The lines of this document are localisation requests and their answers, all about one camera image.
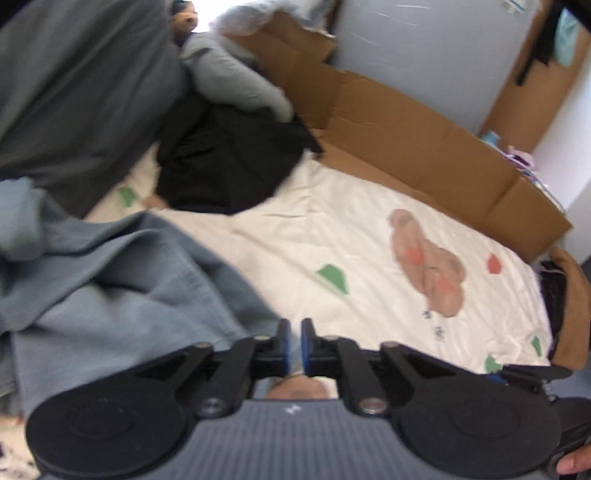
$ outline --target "brown fabric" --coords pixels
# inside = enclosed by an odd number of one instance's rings
[[[564,321],[552,363],[580,370],[589,351],[591,285],[575,259],[561,248],[553,247],[550,259],[561,266],[567,278]]]

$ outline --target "brown cardboard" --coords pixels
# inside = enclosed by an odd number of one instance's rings
[[[450,120],[378,82],[321,63],[332,40],[286,15],[250,37],[269,78],[310,127],[324,163],[412,196],[531,262],[571,228],[499,152]]]

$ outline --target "metal bolt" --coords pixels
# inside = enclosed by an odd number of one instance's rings
[[[220,398],[206,398],[201,402],[199,413],[206,417],[216,417],[224,411],[226,403]]]
[[[359,408],[367,415],[380,415],[388,409],[388,404],[381,398],[364,398],[359,402]]]

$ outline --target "clear plastic wrap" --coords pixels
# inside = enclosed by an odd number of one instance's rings
[[[200,17],[198,31],[251,35],[278,10],[288,12],[304,27],[319,28],[334,0],[194,0],[194,4]]]

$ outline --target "bed sheet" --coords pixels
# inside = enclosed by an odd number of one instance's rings
[[[416,220],[424,235],[419,244],[460,262],[462,278],[451,285],[427,279],[435,286],[426,287],[459,289],[460,307],[457,298],[442,306],[437,295],[417,289],[417,259],[401,261],[394,251],[396,211]],[[299,320],[310,317],[320,335],[350,337],[364,348],[393,340],[478,373],[548,364],[551,333],[537,279],[515,253],[410,197],[324,167],[311,154],[254,209],[233,217],[159,215],[237,268],[296,332]],[[413,245],[411,257],[420,257]]]

